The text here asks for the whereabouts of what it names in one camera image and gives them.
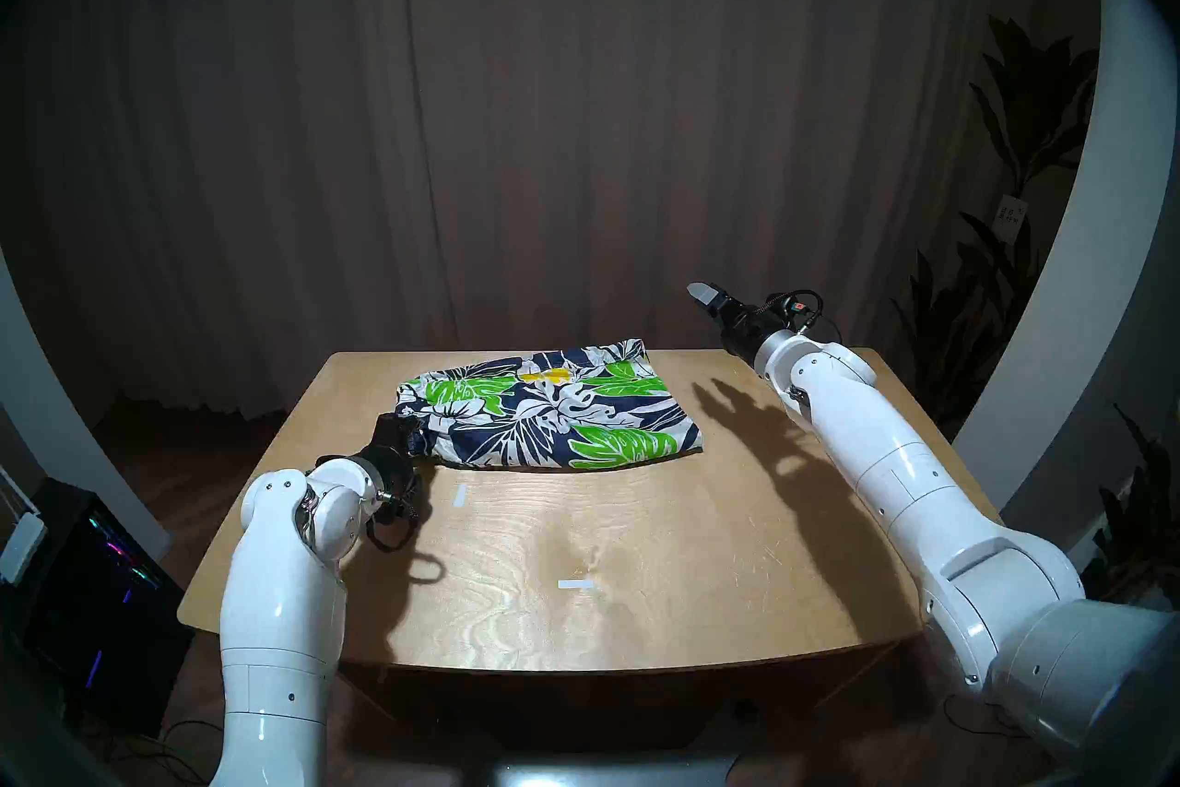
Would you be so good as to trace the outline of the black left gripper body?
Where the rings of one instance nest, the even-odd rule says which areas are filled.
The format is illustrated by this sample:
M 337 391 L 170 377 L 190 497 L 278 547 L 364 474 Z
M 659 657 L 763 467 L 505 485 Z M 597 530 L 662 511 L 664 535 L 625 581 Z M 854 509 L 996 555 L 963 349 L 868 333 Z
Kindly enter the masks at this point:
M 426 484 L 412 453 L 418 431 L 417 418 L 382 414 L 360 452 L 381 504 L 378 519 L 422 519 L 426 513 Z

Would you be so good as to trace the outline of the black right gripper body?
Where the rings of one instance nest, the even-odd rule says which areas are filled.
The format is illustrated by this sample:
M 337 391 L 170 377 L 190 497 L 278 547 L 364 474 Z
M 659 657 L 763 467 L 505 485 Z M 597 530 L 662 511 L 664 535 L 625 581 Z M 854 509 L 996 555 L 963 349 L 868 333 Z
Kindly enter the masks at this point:
M 717 291 L 714 322 L 721 330 L 725 350 L 745 363 L 754 363 L 762 345 L 776 332 L 788 328 L 787 300 L 786 291 L 778 291 L 762 306 L 754 306 L 739 301 L 728 291 Z

